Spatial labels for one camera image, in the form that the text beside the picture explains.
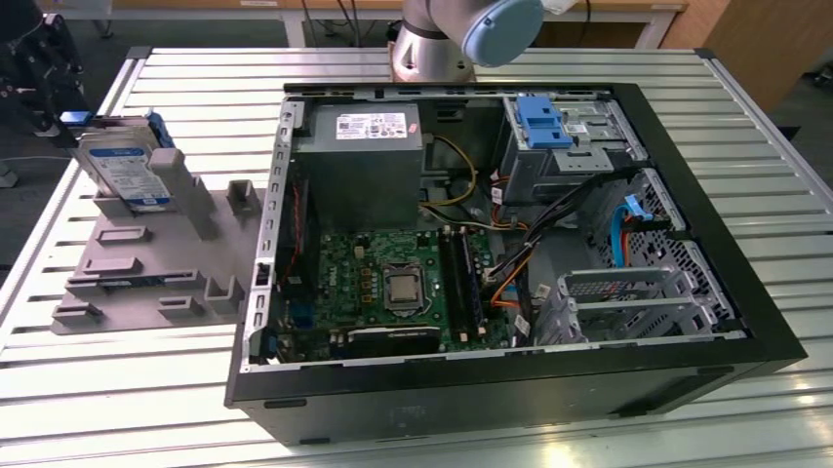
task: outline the blue cable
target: blue cable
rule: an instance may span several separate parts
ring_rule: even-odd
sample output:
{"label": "blue cable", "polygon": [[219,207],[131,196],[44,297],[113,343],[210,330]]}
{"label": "blue cable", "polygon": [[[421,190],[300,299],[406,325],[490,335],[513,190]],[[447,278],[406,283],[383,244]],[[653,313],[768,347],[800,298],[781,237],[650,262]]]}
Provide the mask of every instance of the blue cable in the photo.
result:
{"label": "blue cable", "polygon": [[619,205],[613,210],[610,219],[610,249],[613,250],[613,265],[617,268],[625,266],[625,253],[622,252],[622,218],[630,212],[627,205]]}
{"label": "blue cable", "polygon": [[653,220],[653,214],[646,213],[639,205],[635,195],[625,197],[625,203],[613,210],[613,218],[610,219],[610,250],[613,251],[613,265],[617,268],[625,266],[625,253],[622,252],[622,219],[630,214],[645,221]]}

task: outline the green circuit board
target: green circuit board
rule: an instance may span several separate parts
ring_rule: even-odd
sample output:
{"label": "green circuit board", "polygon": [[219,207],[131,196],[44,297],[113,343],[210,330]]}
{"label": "green circuit board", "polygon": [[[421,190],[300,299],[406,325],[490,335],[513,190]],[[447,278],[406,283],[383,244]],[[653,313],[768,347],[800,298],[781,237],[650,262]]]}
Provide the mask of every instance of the green circuit board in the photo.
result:
{"label": "green circuit board", "polygon": [[[486,233],[470,232],[469,245],[475,267],[482,271],[494,264]],[[422,271],[425,308],[409,317],[394,315],[386,308],[386,269],[392,265],[392,268],[418,267]],[[323,235],[318,283],[316,329],[419,324],[442,330],[442,351],[506,346],[509,338],[502,319],[487,321],[483,337],[461,342],[451,336],[437,230]],[[311,338],[308,341],[302,343],[307,348],[307,361],[327,359],[326,343],[316,343]]]}

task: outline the metal table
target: metal table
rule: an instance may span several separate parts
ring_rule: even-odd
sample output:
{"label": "metal table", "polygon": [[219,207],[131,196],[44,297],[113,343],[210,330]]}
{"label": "metal table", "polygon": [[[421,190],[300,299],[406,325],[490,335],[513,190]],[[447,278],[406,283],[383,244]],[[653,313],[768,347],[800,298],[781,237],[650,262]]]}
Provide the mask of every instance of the metal table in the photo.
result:
{"label": "metal table", "polygon": [[[210,187],[242,177],[266,183],[284,82],[390,79],[384,50],[132,57],[101,112],[154,106]],[[642,85],[809,358],[662,417],[284,448],[223,407],[234,326],[49,332],[97,215],[72,163],[0,295],[0,464],[833,465],[833,197],[721,64],[688,51],[537,50],[478,71],[482,81]]]}

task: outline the cpu socket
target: cpu socket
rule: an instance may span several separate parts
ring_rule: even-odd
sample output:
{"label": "cpu socket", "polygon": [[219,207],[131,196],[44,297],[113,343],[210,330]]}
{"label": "cpu socket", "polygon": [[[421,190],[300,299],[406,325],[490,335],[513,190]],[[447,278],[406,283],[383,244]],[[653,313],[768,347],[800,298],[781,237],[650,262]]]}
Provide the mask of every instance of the cpu socket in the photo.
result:
{"label": "cpu socket", "polygon": [[391,263],[383,269],[386,310],[396,317],[410,317],[425,310],[422,266]]}

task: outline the wooden cabinet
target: wooden cabinet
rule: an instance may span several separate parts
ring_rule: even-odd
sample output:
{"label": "wooden cabinet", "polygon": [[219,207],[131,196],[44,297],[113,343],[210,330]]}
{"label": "wooden cabinet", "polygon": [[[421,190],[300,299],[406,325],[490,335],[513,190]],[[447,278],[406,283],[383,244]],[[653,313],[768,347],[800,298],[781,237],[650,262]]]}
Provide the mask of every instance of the wooden cabinet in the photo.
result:
{"label": "wooden cabinet", "polygon": [[764,110],[833,46],[832,0],[689,0],[662,48],[709,48]]}

